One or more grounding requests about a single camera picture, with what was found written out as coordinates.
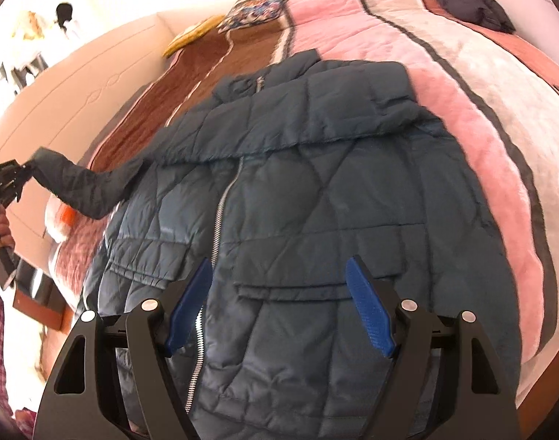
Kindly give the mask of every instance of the gray stripe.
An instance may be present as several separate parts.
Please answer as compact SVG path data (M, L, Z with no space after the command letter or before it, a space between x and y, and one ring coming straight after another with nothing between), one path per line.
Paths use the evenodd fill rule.
M371 15L387 25L393 26L393 28L401 31L410 40L419 44L430 57L436 61L445 72L453 78L460 86L460 89L467 95L473 104L484 114L485 117L493 124L495 130L505 146L507 155L516 164L520 176L522 177L522 182L526 187L528 192L528 197L530 198L530 209L532 215L532 237L534 240L534 247L536 249L536 255L542 266L544 267L544 280L543 280L543 291L544 291L544 319L542 323L542 330L540 333L540 345L538 347L539 352L546 343L552 338L554 332L556 331L557 322L557 308L558 308L558 287L556 284L556 272L554 271L554 264L552 262L552 255L550 254L550 248L548 246L548 240L546 238L546 227L544 223L544 213L542 211L542 205L540 203L540 198L538 192L536 191L536 186L534 185L534 174L532 169L528 166L524 155L519 150L518 147L512 142L510 136L503 129L501 121L495 111L489 107L489 105L483 100L481 96L475 93L462 76L458 73L453 66L442 58L436 50L428 44L426 41L418 38L415 34L403 28L400 25L396 25L392 21L387 20L381 15L375 14L369 9L365 0L360 0L363 9L368 15Z

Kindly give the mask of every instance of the blue gripper pad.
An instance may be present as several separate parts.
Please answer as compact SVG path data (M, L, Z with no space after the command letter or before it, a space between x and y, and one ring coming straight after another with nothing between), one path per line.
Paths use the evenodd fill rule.
M210 260L205 258L189 281L170 317L170 332L163 345L166 357L171 357L188 340L196 317L210 291L212 277L212 265Z
M391 319L354 258L347 261L346 280L371 344L385 357L391 357L396 349Z

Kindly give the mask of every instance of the pink stripe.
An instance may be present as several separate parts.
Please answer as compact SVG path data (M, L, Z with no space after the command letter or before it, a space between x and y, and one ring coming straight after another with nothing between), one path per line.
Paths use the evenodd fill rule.
M534 249L526 188L491 122L425 49L367 15L359 0L290 0L288 7L296 25L293 52L316 48L324 59L403 63L419 104L439 116L459 141L501 231L517 285L522 362L532 358L543 320L543 269Z

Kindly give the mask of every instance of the silver zipper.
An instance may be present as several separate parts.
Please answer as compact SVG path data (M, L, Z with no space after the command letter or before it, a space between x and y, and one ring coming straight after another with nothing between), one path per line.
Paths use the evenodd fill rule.
M265 81L263 76L259 76L257 78L257 92L263 89L264 83ZM236 171L236 175L234 179L232 179L231 183L228 184L227 188L223 192L223 196L220 198L220 201L218 202L218 207L216 209L216 221L214 223L214 241L212 246L212 256L210 258L213 270L216 267L216 263L218 261L218 251L220 249L220 234L223 229L224 206L227 202L228 192L230 192L232 186L238 180L244 163L245 163L245 158L241 157L239 159L239 168ZM188 397L185 401L185 411L187 413L189 413L190 410L192 409L192 404L194 403L194 396L196 393L196 387L198 385L198 378L200 377L200 373L202 372L202 366L204 365L204 326L202 325L203 312L204 312L204 308L200 310L200 312L198 313L198 317L196 318L196 348L198 349L198 355L196 356L196 366L194 367L192 378L190 379L190 385L188 386Z

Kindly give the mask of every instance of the bed headboard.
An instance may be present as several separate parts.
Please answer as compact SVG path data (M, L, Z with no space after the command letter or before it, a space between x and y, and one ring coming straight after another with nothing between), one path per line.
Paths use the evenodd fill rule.
M26 87L0 120L0 162L26 162L42 146L77 162L121 105L165 70L161 54L175 36L170 22L147 16L102 35ZM16 252L48 272L49 192L32 180L8 209Z

